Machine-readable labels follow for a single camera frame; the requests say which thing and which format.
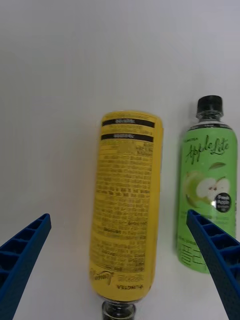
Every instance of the bottle cap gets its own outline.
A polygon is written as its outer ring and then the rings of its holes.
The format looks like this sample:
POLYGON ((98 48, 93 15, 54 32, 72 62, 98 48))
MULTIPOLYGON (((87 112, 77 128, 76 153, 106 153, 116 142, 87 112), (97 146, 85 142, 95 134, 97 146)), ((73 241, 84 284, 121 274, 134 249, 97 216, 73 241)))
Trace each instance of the bottle cap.
POLYGON ((102 304, 103 320, 134 320, 136 307, 134 304, 105 301, 102 304))
POLYGON ((223 100, 219 95, 206 95, 198 100, 197 115, 212 111, 217 111, 221 116, 224 115, 223 100))

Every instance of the yellow label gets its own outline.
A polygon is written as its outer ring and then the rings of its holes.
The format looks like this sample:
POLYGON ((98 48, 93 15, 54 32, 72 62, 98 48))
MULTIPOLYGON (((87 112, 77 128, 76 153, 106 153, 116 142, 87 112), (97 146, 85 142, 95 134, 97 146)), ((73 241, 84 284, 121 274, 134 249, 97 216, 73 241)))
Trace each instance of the yellow label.
POLYGON ((156 116, 119 111, 102 119, 89 274, 107 299, 141 299, 153 283, 162 142, 156 116))

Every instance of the white background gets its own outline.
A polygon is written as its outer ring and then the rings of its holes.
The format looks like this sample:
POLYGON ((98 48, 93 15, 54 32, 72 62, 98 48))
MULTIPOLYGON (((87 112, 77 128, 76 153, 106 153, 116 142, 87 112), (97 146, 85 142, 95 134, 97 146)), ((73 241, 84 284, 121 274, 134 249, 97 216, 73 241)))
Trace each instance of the white background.
POLYGON ((211 277, 174 251, 180 135, 207 94, 239 139, 239 0, 0 1, 0 243, 52 219, 15 320, 101 319, 88 280, 97 138, 105 113, 127 109, 165 129, 156 275, 136 320, 227 319, 211 277))

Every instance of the green bottle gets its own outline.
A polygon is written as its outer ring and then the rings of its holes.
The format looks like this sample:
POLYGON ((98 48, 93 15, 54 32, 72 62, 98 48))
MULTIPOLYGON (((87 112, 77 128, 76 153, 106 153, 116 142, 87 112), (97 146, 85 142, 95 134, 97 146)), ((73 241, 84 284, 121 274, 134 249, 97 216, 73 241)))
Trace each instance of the green bottle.
POLYGON ((185 266, 202 273, 209 271, 186 225, 188 210, 236 236, 238 142, 222 116, 220 96, 199 99, 199 123, 186 132, 181 146, 177 255, 185 266))

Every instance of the product label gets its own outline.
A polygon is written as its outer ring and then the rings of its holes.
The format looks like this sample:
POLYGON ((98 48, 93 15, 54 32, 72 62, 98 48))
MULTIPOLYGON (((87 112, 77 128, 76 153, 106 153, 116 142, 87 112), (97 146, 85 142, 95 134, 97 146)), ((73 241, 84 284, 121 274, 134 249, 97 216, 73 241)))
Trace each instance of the product label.
POLYGON ((96 291, 112 300, 124 301, 125 291, 135 292, 128 293, 129 301, 140 299, 151 285, 162 142, 156 120, 116 112, 102 121, 90 277, 96 291))
POLYGON ((208 268, 186 224, 193 209, 235 237, 237 139, 221 124, 194 126, 185 135, 181 152, 178 213, 178 257, 200 272, 208 268))

